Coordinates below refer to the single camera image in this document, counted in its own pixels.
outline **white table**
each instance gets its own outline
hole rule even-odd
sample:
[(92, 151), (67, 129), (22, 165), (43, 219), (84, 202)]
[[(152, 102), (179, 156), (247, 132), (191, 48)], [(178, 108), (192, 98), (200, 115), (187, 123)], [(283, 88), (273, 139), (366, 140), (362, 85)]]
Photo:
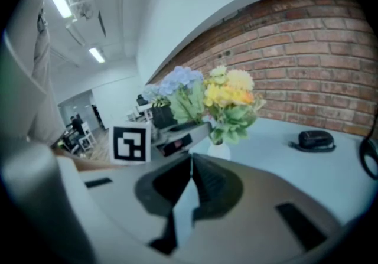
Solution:
[[(229, 145), (231, 160), (272, 172), (289, 181), (325, 206), (344, 225), (364, 213), (372, 202), (378, 182), (361, 166), (358, 148), (361, 137), (328, 131), (336, 150), (331, 153), (304, 153), (288, 147), (310, 126), (259, 118), (248, 131), (250, 138)], [(206, 154), (208, 138), (191, 148)]]

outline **brick wall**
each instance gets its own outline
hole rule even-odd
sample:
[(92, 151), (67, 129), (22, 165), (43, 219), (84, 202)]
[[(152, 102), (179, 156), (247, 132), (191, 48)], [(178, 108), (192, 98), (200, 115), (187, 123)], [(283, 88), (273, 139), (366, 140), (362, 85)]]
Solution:
[(366, 135), (378, 100), (377, 38), (355, 0), (262, 0), (204, 32), (177, 65), (248, 71), (260, 116)]

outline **white ceiling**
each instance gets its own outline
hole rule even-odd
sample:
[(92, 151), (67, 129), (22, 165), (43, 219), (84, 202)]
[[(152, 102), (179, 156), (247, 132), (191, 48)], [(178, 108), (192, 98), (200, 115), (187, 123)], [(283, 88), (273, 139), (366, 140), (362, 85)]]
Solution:
[[(66, 24), (72, 22), (74, 17), (64, 19), (53, 1), (45, 0), (44, 10), (51, 40), (51, 72), (58, 74), (66, 68), (92, 69), (94, 64), (99, 65), (88, 52), (92, 47), (96, 47), (102, 53), (106, 64), (135, 58), (139, 30), (148, 1), (86, 0), (85, 5), (93, 12), (93, 16), (89, 20), (79, 18), (73, 23), (77, 32), (84, 38), (85, 45), (82, 46), (66, 29)], [(75, 13), (77, 9), (71, 7), (71, 11)], [(99, 12), (106, 36), (100, 29)]]

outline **desk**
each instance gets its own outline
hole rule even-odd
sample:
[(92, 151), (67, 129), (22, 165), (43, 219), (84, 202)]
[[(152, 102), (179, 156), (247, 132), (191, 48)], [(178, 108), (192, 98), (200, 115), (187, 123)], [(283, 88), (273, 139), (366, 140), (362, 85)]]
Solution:
[[(361, 137), (328, 131), (336, 150), (331, 153), (304, 153), (288, 147), (298, 134), (311, 126), (258, 118), (248, 129), (249, 139), (229, 145), (231, 160), (276, 174), (317, 200), (344, 225), (364, 213), (378, 190), (361, 166), (358, 149)], [(206, 154), (208, 138), (190, 149)]]

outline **flower bouquet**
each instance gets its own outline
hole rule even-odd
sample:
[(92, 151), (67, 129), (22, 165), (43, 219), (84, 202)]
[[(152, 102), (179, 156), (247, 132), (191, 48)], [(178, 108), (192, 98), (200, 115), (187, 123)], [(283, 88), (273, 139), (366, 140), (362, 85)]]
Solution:
[(253, 86), (252, 77), (245, 71), (218, 66), (204, 79), (199, 71), (177, 66), (160, 85), (147, 85), (142, 96), (153, 106), (169, 105), (178, 123), (203, 123), (203, 116), (210, 115), (216, 121), (210, 139), (218, 145), (248, 137), (246, 129), (265, 104), (253, 94)]

